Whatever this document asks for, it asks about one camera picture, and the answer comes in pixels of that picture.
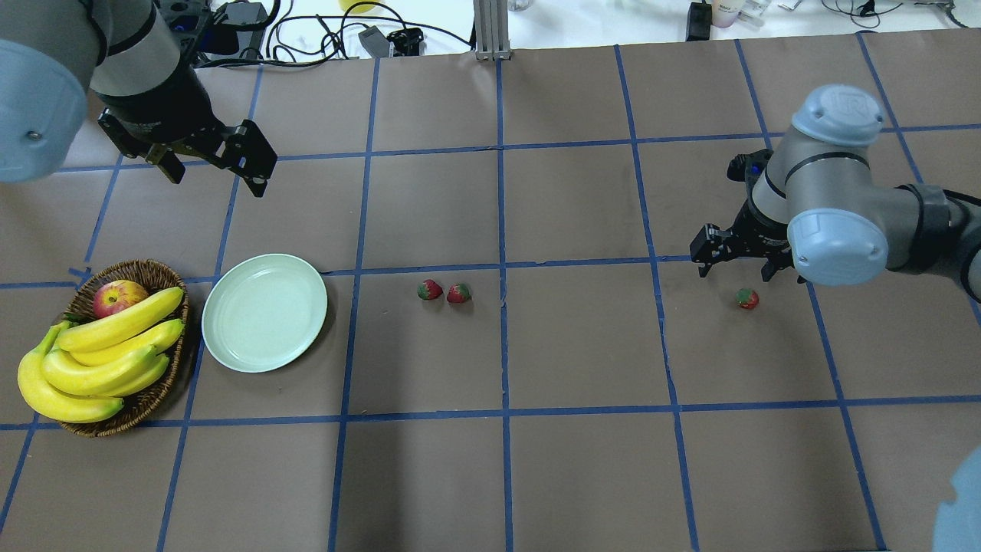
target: grid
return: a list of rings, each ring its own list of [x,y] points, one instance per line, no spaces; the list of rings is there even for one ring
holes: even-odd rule
[[[855,36],[861,51],[864,55],[864,62],[868,66],[868,70],[874,79],[878,91],[883,99],[886,111],[889,115],[889,119],[892,122],[892,128],[883,131],[883,134],[895,134],[899,139],[902,146],[904,155],[909,164],[911,171],[917,182],[923,182],[920,175],[919,169],[913,159],[910,149],[906,143],[905,137],[914,133],[929,133],[936,131],[949,131],[949,130],[977,130],[981,129],[981,124],[966,124],[966,125],[938,125],[938,126],[920,126],[920,127],[903,127],[897,119],[895,112],[893,111],[892,105],[889,101],[889,95],[886,88],[883,86],[877,68],[872,61],[872,57],[868,53],[868,48],[865,43],[865,39],[862,33]],[[753,83],[752,74],[749,69],[749,65],[744,54],[743,44],[739,40],[735,40],[735,47],[739,55],[739,59],[742,65],[742,70],[746,79],[746,86],[749,90],[750,97],[752,98],[753,107],[755,108],[755,116],[760,126],[759,133],[750,134],[734,134],[734,135],[699,135],[699,136],[677,136],[677,137],[638,137],[637,129],[635,126],[634,112],[631,102],[631,92],[627,81],[627,75],[624,70],[623,57],[621,54],[621,48],[619,46],[614,47],[614,53],[617,62],[617,70],[620,79],[620,86],[623,92],[623,102],[624,109],[627,115],[627,121],[629,125],[630,137],[627,139],[607,139],[607,140],[584,140],[584,141],[570,141],[570,142],[542,142],[542,143],[505,143],[504,139],[504,109],[503,109],[503,74],[502,65],[498,60],[495,67],[495,98],[496,98],[496,143],[489,144],[486,146],[473,146],[473,147],[444,147],[444,148],[429,148],[429,149],[400,149],[400,150],[384,150],[376,151],[373,148],[374,139],[374,128],[376,119],[376,106],[378,100],[378,82],[379,82],[379,70],[380,62],[376,60],[374,63],[373,79],[372,79],[372,92],[371,92],[371,102],[369,111],[369,124],[368,124],[368,134],[367,142],[365,144],[364,151],[351,152],[351,153],[324,153],[324,154],[308,154],[308,155],[286,155],[281,157],[281,162],[286,163],[293,160],[303,160],[303,159],[330,159],[330,158],[363,158],[364,159],[364,176],[363,176],[363,187],[361,192],[361,211],[360,211],[360,223],[359,223],[359,233],[358,233],[358,246],[356,263],[353,270],[334,270],[330,272],[323,273],[324,276],[351,276],[353,277],[353,294],[352,294],[352,306],[350,319],[348,321],[348,338],[347,338],[347,349],[346,349],[346,361],[344,369],[344,384],[343,384],[343,394],[340,414],[338,415],[309,415],[309,416],[277,416],[277,417],[239,417],[239,418],[194,418],[191,416],[191,410],[194,402],[194,395],[197,386],[197,378],[200,372],[200,364],[203,357],[203,347],[199,347],[196,359],[194,361],[194,371],[191,375],[189,387],[187,390],[187,401],[184,408],[182,419],[164,419],[164,420],[151,420],[144,423],[145,427],[174,427],[179,428],[180,438],[178,442],[177,454],[174,460],[173,472],[171,475],[169,492],[166,499],[166,505],[164,509],[164,516],[160,524],[160,533],[157,543],[157,550],[163,550],[167,538],[168,523],[170,520],[170,514],[174,504],[175,493],[177,491],[178,481],[181,475],[181,460],[183,456],[184,443],[186,440],[187,431],[190,427],[206,427],[206,426],[234,426],[234,425],[269,425],[269,424],[303,424],[303,423],[336,423],[338,426],[338,438],[336,443],[336,468],[334,477],[334,488],[332,491],[332,509],[330,518],[330,531],[329,531],[329,545],[328,549],[333,551],[336,550],[336,537],[337,537],[337,525],[338,525],[338,513],[341,504],[341,482],[344,473],[344,450],[345,450],[345,440],[346,440],[346,430],[349,423],[367,423],[367,422],[377,422],[377,421],[395,421],[395,420],[417,420],[417,419],[448,419],[448,418],[473,418],[473,417],[492,417],[500,418],[501,420],[501,434],[502,434],[502,450],[503,457],[501,458],[501,468],[504,474],[504,496],[503,496],[503,510],[504,510],[504,521],[505,521],[505,543],[506,549],[508,551],[514,550],[514,531],[513,531],[513,507],[512,507],[512,488],[511,488],[511,418],[517,416],[545,416],[545,415],[581,415],[581,414],[672,414],[673,416],[673,426],[675,434],[675,445],[677,448],[677,455],[680,468],[680,480],[682,485],[682,492],[685,501],[685,513],[688,522],[688,530],[691,541],[691,547],[693,550],[700,550],[698,542],[698,530],[697,530],[697,511],[698,504],[693,500],[693,492],[691,488],[688,459],[686,453],[686,441],[685,433],[682,426],[682,413],[697,413],[697,412],[734,412],[734,411],[765,411],[765,410],[791,410],[791,409],[838,409],[841,413],[842,424],[844,425],[845,431],[848,436],[848,442],[851,448],[852,460],[854,463],[854,468],[858,475],[858,482],[861,487],[862,497],[864,499],[865,508],[867,510],[869,523],[871,525],[872,534],[875,539],[875,544],[879,549],[886,549],[887,542],[883,535],[883,530],[880,526],[878,516],[876,514],[876,507],[873,501],[872,494],[869,490],[868,481],[865,476],[865,470],[862,463],[861,454],[859,451],[858,443],[855,438],[854,429],[852,427],[852,419],[850,416],[850,408],[854,407],[876,407],[876,406],[895,406],[895,405],[918,405],[918,404],[958,404],[958,403],[981,403],[981,395],[948,395],[948,396],[910,396],[910,397],[890,397],[890,398],[865,398],[865,399],[849,399],[845,396],[841,381],[839,380],[838,370],[835,364],[835,358],[833,354],[833,347],[828,338],[827,330],[825,328],[824,319],[821,313],[821,305],[815,293],[813,286],[807,283],[807,291],[810,299],[810,304],[813,309],[813,315],[817,324],[817,328],[820,334],[821,344],[824,349],[824,354],[828,364],[829,375],[831,377],[832,383],[834,385],[835,400],[812,400],[812,401],[779,401],[779,402],[755,402],[755,403],[711,403],[711,404],[685,404],[681,403],[678,399],[677,390],[675,388],[674,381],[672,379],[671,371],[671,358],[668,351],[667,340],[664,335],[664,305],[662,302],[662,294],[660,289],[660,278],[659,278],[659,266],[664,263],[674,263],[674,262],[688,262],[688,258],[684,255],[659,255],[655,250],[655,236],[651,232],[651,224],[649,220],[647,205],[646,205],[646,194],[645,194],[645,182],[644,176],[642,174],[642,162],[641,154],[639,152],[639,144],[642,143],[654,143],[654,142],[669,142],[669,141],[701,141],[701,140],[719,140],[719,139],[733,139],[733,138],[762,138],[767,147],[772,147],[772,138],[778,138],[782,133],[772,133],[770,132],[765,124],[763,113],[760,109],[759,101],[757,99],[756,87]],[[261,89],[263,80],[263,70],[259,69],[254,90],[252,93],[252,102],[249,110],[249,117],[251,118],[255,112],[256,104],[259,98],[259,92]],[[647,256],[636,256],[636,257],[617,257],[617,258],[593,258],[593,259],[567,259],[567,260],[550,260],[543,262],[535,261],[507,261],[505,254],[505,232],[506,232],[506,221],[505,221],[505,156],[504,153],[507,150],[512,149],[534,149],[534,148],[565,148],[565,147],[584,147],[592,145],[627,145],[631,146],[631,151],[633,155],[634,173],[637,181],[637,191],[639,200],[641,203],[641,211],[644,222],[644,234],[647,247]],[[371,176],[372,160],[375,157],[383,156],[395,156],[395,155],[427,155],[434,153],[453,153],[453,152],[469,152],[469,151],[484,151],[493,150],[496,152],[496,162],[497,162],[497,209],[498,209],[498,263],[475,263],[475,264],[446,264],[446,265],[430,265],[430,266],[401,266],[401,267],[389,267],[389,268],[365,268],[363,267],[364,258],[364,246],[365,246],[365,226],[366,218],[369,209],[369,183]],[[193,165],[203,165],[204,162],[190,162],[187,163],[190,166]],[[113,194],[113,190],[116,185],[116,181],[123,171],[129,170],[152,170],[152,168],[143,165],[125,165],[123,163],[123,156],[121,155],[116,164],[113,166],[91,166],[91,167],[79,167],[79,168],[68,168],[63,169],[62,172],[84,172],[84,171],[100,171],[100,170],[112,170],[112,178],[109,183],[108,190],[106,191],[105,197],[102,201],[101,210],[99,213],[98,220],[96,222],[95,228],[92,233],[91,240],[85,255],[85,262],[89,262],[92,257],[92,253],[95,249],[96,242],[99,237],[99,232],[103,219],[105,217],[106,210],[109,207],[110,198]],[[238,188],[238,178],[234,179],[232,184],[232,193],[229,198],[228,211],[226,214],[226,219],[224,223],[224,230],[222,233],[221,244],[219,247],[218,257],[215,263],[214,273],[208,276],[191,276],[186,278],[188,283],[215,283],[222,275],[222,265],[225,256],[225,249],[227,244],[227,239],[229,235],[229,230],[232,223],[232,217],[235,208],[235,198]],[[508,378],[508,316],[507,316],[507,276],[508,270],[514,268],[536,268],[536,267],[552,267],[552,266],[586,266],[586,265],[613,265],[613,264],[648,264],[650,267],[651,274],[651,291],[653,293],[654,301],[657,309],[657,318],[660,326],[661,333],[661,350],[663,354],[663,359],[665,363],[665,377],[668,385],[668,395],[669,403],[664,405],[637,405],[637,406],[610,406],[610,407],[577,407],[577,408],[531,408],[531,409],[512,409],[509,401],[509,378]],[[470,411],[437,411],[437,412],[420,412],[420,413],[396,413],[396,414],[353,414],[349,411],[349,401],[350,401],[350,387],[352,379],[352,365],[354,357],[354,343],[355,343],[355,333],[356,333],[356,322],[358,316],[358,304],[359,304],[359,294],[360,294],[360,283],[361,277],[363,275],[375,275],[375,274],[401,274],[401,273],[437,273],[445,271],[468,271],[468,270],[497,270],[499,273],[500,285],[499,285],[499,297],[501,300],[501,313],[500,313],[500,331],[501,331],[501,390],[502,399],[499,409],[493,410],[470,410]],[[78,270],[75,268],[70,269],[70,273],[77,277],[77,281],[58,281],[58,282],[20,282],[20,283],[6,283],[0,284],[0,290],[7,289],[29,289],[29,288],[77,288],[80,286],[79,281],[84,282],[89,276],[91,276],[90,268],[86,267],[84,270]],[[979,323],[981,325],[981,309],[974,302],[965,298],[966,301],[971,303],[972,311]],[[14,471],[13,480],[11,481],[10,487],[6,493],[6,498],[3,504],[3,511],[0,513],[0,531],[3,529],[4,522],[7,520],[8,513],[10,511],[12,503],[16,500],[16,491],[19,482],[19,478],[26,461],[26,457],[30,451],[31,441],[33,436],[37,431],[45,431],[58,429],[59,426],[56,423],[41,422],[37,414],[34,415],[33,420],[30,423],[7,423],[0,424],[0,431],[14,431],[14,430],[26,430],[26,437],[24,440],[24,445],[21,450],[21,454]]]

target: wicker basket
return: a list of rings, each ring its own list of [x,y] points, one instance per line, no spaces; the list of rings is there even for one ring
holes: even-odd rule
[[[180,318],[184,322],[184,331],[176,343],[168,350],[171,356],[171,364],[167,367],[164,375],[160,376],[156,382],[143,389],[142,391],[125,397],[123,409],[116,415],[92,423],[69,423],[60,421],[62,427],[68,429],[76,435],[85,437],[105,437],[126,431],[147,419],[153,411],[157,410],[171,390],[180,382],[186,381],[190,368],[184,362],[184,340],[187,337],[187,317],[190,311],[187,300],[187,286],[181,276],[174,272],[166,264],[146,259],[128,260],[114,264],[93,276],[72,300],[68,309],[62,314],[63,319],[70,319],[76,322],[89,322],[95,319],[92,313],[92,299],[95,292],[104,284],[113,280],[132,280],[146,288],[150,294],[156,293],[166,288],[180,286],[184,291],[181,304],[167,316],[166,319]]]

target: metal post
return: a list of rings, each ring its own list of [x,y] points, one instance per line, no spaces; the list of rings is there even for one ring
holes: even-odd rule
[[[474,0],[474,29],[479,61],[511,59],[507,38],[507,0]]]

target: bunch of bananas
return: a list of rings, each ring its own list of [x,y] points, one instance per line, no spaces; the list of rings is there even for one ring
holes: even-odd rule
[[[94,322],[51,326],[21,359],[17,383],[27,404],[59,421],[112,417],[123,399],[157,381],[170,363],[162,351],[181,336],[179,319],[161,322],[183,299],[179,287]]]

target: red apple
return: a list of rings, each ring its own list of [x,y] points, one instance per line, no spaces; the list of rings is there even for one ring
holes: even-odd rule
[[[143,286],[130,280],[116,280],[99,288],[92,299],[96,318],[105,318],[150,297]]]

